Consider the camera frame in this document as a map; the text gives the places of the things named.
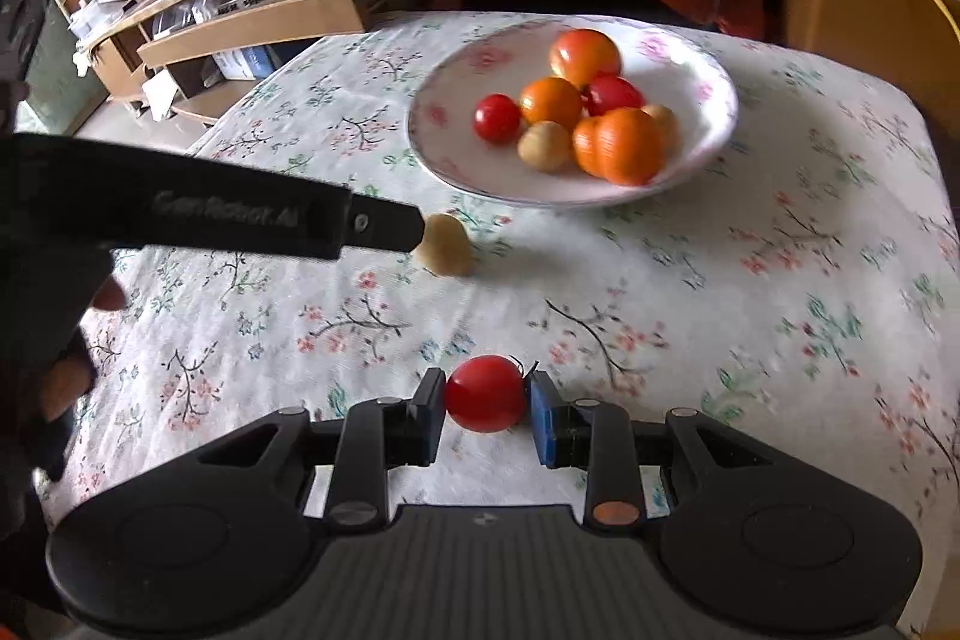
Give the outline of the gloved left hand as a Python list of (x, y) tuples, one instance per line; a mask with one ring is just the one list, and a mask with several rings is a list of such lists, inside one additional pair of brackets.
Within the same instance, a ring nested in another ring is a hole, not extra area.
[(32, 473), (57, 481), (73, 413), (47, 419), (41, 380), (76, 357), (91, 369), (80, 321), (114, 271), (116, 242), (50, 245), (2, 241), (2, 533), (20, 530)]

